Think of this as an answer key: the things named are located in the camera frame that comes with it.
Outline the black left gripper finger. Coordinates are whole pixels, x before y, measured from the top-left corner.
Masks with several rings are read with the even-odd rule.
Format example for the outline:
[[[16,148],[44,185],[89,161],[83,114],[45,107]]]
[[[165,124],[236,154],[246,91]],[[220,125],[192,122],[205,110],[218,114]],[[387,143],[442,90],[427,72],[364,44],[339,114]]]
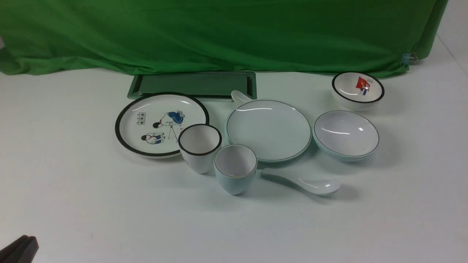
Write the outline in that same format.
[[[39,244],[35,236],[22,235],[20,238],[1,249],[1,263],[32,263]]]

